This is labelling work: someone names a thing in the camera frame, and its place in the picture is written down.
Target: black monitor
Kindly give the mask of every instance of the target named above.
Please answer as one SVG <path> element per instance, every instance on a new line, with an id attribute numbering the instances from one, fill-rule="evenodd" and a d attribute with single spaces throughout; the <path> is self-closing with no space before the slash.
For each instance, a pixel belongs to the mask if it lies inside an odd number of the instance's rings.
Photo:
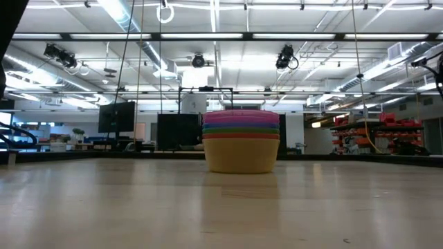
<path id="1" fill-rule="evenodd" d="M 100 106 L 98 116 L 98 132 L 134 131 L 135 102 L 124 102 Z"/>

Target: stack of bowls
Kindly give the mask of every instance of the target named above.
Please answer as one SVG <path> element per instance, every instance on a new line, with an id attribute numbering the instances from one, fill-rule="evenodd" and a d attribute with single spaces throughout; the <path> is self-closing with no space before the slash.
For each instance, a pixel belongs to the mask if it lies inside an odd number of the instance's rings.
<path id="1" fill-rule="evenodd" d="M 279 116 L 270 111 L 232 110 L 204 114 L 203 144 L 212 172 L 272 171 L 280 144 Z"/>

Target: wooden floor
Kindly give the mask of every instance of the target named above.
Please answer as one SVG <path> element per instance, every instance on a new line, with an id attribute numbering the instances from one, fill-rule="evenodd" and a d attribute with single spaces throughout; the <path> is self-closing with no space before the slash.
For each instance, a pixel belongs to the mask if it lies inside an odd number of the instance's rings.
<path id="1" fill-rule="evenodd" d="M 443 248 L 443 170 L 88 159 L 0 169 L 0 248 Z"/>

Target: green bowl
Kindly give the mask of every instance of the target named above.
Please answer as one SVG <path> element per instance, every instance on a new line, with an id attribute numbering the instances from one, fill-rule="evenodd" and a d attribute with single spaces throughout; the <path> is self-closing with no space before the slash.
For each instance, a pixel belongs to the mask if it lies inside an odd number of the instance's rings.
<path id="1" fill-rule="evenodd" d="M 214 133 L 267 133 L 267 134 L 279 134 L 279 129 L 272 128 L 209 128 L 203 129 L 203 134 Z"/>

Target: yellow bowl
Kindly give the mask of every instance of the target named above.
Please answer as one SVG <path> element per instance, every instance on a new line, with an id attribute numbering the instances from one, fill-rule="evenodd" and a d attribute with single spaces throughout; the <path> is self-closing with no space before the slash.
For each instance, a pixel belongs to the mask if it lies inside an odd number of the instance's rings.
<path id="1" fill-rule="evenodd" d="M 203 139 L 209 170 L 231 174 L 271 172 L 280 144 L 276 139 Z"/>

